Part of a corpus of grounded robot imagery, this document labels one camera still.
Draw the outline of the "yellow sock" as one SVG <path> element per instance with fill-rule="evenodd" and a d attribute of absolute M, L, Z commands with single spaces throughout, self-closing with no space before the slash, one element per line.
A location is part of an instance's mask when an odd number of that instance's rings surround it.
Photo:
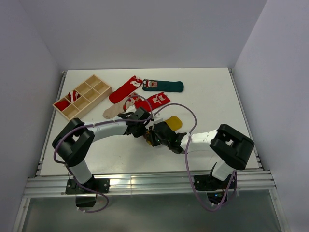
<path fill-rule="evenodd" d="M 177 116 L 171 116 L 168 119 L 164 120 L 173 131 L 180 129 L 183 125 L 182 121 Z M 153 131 L 155 124 L 149 126 L 148 131 Z"/>

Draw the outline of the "wooden compartment tray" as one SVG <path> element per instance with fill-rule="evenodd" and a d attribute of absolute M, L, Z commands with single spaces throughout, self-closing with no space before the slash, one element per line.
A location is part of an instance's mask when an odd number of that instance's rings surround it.
<path fill-rule="evenodd" d="M 71 103 L 66 99 L 69 92 L 56 101 L 67 100 L 70 105 L 65 110 L 61 112 L 55 107 L 56 102 L 53 104 L 53 107 L 68 121 L 84 117 L 112 93 L 112 87 L 96 75 L 90 76 L 73 90 L 81 95 L 75 102 Z"/>

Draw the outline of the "red white striped sock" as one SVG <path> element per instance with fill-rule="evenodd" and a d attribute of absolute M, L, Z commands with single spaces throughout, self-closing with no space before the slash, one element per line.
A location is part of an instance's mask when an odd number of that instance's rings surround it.
<path fill-rule="evenodd" d="M 75 102 L 76 100 L 78 100 L 78 99 L 80 98 L 80 96 L 81 96 L 81 95 L 79 94 L 78 91 L 73 90 L 73 91 L 71 91 L 71 92 L 69 92 L 69 93 L 67 94 L 66 99 L 67 99 L 69 102 L 73 103 L 73 102 Z"/>

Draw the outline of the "red sock with santa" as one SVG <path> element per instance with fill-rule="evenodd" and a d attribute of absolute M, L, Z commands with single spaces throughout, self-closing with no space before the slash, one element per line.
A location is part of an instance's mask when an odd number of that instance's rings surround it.
<path fill-rule="evenodd" d="M 69 105 L 70 103 L 67 100 L 61 100 L 55 103 L 55 107 L 61 112 L 65 110 Z"/>

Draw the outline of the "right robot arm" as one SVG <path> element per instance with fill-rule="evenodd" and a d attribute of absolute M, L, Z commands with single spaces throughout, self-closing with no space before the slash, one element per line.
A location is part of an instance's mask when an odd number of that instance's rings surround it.
<path fill-rule="evenodd" d="M 227 124 L 209 132 L 187 134 L 176 133 L 166 122 L 160 122 L 144 135 L 151 146 L 166 146 L 175 154 L 188 155 L 190 152 L 213 151 L 218 157 L 209 176 L 213 188 L 220 188 L 234 171 L 245 170 L 254 141 Z"/>

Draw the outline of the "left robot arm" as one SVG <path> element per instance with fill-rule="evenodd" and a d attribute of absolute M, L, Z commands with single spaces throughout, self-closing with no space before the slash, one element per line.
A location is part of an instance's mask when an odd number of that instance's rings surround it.
<path fill-rule="evenodd" d="M 145 123 L 151 118 L 152 115 L 143 108 L 93 124 L 74 118 L 52 143 L 54 161 L 68 168 L 81 192 L 89 193 L 96 188 L 95 178 L 85 162 L 91 145 L 112 136 L 132 134 L 135 138 L 141 137 L 146 132 Z"/>

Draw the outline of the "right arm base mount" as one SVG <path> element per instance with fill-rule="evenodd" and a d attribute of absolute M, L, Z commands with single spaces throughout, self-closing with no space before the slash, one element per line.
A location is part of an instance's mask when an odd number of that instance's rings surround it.
<path fill-rule="evenodd" d="M 231 177 L 232 174 L 226 180 L 221 181 L 210 175 L 194 175 L 194 187 L 197 191 L 206 191 L 209 202 L 214 205 L 219 205 L 227 190 L 233 189 L 233 195 L 236 192 L 236 177 L 232 178 L 229 188 L 227 188 Z"/>

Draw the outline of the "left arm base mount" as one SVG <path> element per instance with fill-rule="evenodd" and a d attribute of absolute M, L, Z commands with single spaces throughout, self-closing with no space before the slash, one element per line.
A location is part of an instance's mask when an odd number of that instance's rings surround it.
<path fill-rule="evenodd" d="M 76 195 L 75 204 L 78 208 L 92 208 L 97 203 L 98 197 L 104 197 L 109 203 L 106 194 L 109 192 L 110 180 L 108 178 L 96 179 L 92 177 L 84 184 L 73 179 L 67 181 L 66 195 Z"/>

